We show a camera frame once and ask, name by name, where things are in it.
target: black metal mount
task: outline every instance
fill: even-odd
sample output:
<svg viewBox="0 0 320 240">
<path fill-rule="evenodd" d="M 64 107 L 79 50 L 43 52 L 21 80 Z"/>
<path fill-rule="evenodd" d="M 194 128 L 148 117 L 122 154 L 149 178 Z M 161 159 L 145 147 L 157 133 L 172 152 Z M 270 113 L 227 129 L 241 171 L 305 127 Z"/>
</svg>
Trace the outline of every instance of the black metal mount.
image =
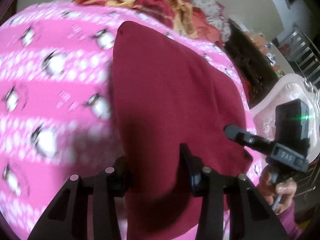
<svg viewBox="0 0 320 240">
<path fill-rule="evenodd" d="M 307 172 L 309 163 L 305 156 L 276 141 L 270 142 L 260 136 L 253 135 L 236 125 L 228 125 L 224 132 L 226 136 L 267 156 L 266 162 L 276 166 L 277 177 L 273 183 L 278 184 L 293 177 L 297 172 Z"/>
<path fill-rule="evenodd" d="M 230 208 L 230 240 L 289 239 L 275 213 L 245 174 L 237 178 L 219 174 L 193 156 L 187 144 L 180 145 L 180 159 L 188 168 L 191 193 L 203 198 L 196 240 L 223 239 L 224 195 Z"/>
<path fill-rule="evenodd" d="M 87 240 L 88 196 L 93 195 L 95 240 L 121 240 L 114 197 L 130 183 L 124 157 L 96 176 L 72 175 L 50 202 L 28 240 Z"/>
</svg>

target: maroon cloth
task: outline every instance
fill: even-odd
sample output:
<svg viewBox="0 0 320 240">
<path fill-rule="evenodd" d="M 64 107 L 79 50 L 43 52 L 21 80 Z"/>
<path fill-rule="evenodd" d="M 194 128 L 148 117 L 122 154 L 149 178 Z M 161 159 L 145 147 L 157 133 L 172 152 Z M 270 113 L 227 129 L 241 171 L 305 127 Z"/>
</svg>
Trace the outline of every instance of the maroon cloth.
<svg viewBox="0 0 320 240">
<path fill-rule="evenodd" d="M 167 0 L 136 0 L 133 5 L 140 5 L 141 8 L 137 7 L 135 10 L 146 13 L 173 29 L 173 19 L 176 15 Z"/>
<path fill-rule="evenodd" d="M 278 218 L 281 221 L 290 240 L 297 240 L 302 233 L 301 229 L 298 228 L 294 221 L 294 205 L 295 203 L 292 201 L 291 206 L 286 211 L 278 215 Z"/>
<path fill-rule="evenodd" d="M 198 223 L 202 202 L 189 193 L 180 143 L 221 174 L 246 173 L 252 162 L 223 133 L 228 124 L 246 127 L 239 92 L 196 52 L 134 22 L 119 27 L 113 60 L 116 120 L 132 172 L 128 240 L 173 239 Z"/>
</svg>

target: bolt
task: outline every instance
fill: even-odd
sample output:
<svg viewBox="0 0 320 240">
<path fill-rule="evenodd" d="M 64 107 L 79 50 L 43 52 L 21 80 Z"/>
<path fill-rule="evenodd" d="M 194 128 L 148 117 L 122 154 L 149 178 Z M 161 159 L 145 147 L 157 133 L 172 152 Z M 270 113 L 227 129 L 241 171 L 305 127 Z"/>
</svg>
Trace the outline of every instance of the bolt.
<svg viewBox="0 0 320 240">
<path fill-rule="evenodd" d="M 241 180 L 246 180 L 247 176 L 245 174 L 239 174 L 238 178 L 241 179 Z"/>
<path fill-rule="evenodd" d="M 204 166 L 204 167 L 202 168 L 202 171 L 203 171 L 204 173 L 210 173 L 210 172 L 211 172 L 211 168 L 209 168 L 209 167 L 207 167 L 207 166 Z"/>
<path fill-rule="evenodd" d="M 79 176 L 77 174 L 73 174 L 71 177 L 70 177 L 70 180 L 72 181 L 76 181 L 77 179 L 79 179 Z"/>
<path fill-rule="evenodd" d="M 111 174 L 115 171 L 115 169 L 113 167 L 108 167 L 105 169 L 105 172 L 108 173 L 108 174 Z"/>
</svg>

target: pink sweater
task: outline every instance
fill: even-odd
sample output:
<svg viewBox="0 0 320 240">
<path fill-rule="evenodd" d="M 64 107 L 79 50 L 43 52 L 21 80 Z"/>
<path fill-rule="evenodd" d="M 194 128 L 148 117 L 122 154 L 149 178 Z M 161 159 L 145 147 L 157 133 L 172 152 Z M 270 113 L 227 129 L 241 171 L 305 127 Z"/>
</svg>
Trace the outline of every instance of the pink sweater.
<svg viewBox="0 0 320 240">
<path fill-rule="evenodd" d="M 294 201 L 291 206 L 278 215 L 279 220 L 281 221 L 285 231 L 287 232 L 290 240 L 296 240 L 301 235 L 302 231 L 298 228 L 297 224 L 294 222 Z"/>
</svg>

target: hand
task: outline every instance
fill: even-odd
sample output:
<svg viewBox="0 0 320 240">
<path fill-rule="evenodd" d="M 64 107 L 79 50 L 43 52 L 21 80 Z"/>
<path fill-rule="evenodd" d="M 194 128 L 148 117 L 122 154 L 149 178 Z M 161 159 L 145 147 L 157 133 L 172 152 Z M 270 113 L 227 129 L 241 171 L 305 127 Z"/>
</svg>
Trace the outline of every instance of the hand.
<svg viewBox="0 0 320 240">
<path fill-rule="evenodd" d="M 257 189 L 260 191 L 262 196 L 268 202 L 269 205 L 273 204 L 273 197 L 282 194 L 282 198 L 280 203 L 278 204 L 275 213 L 277 215 L 281 214 L 283 211 L 287 210 L 292 203 L 292 199 L 294 194 L 297 191 L 297 183 L 293 179 L 289 179 L 289 181 L 284 183 L 279 183 L 276 185 L 272 185 L 270 183 L 271 174 L 269 172 L 268 166 L 265 167 L 262 171 L 260 177 L 260 183 L 257 185 Z"/>
</svg>

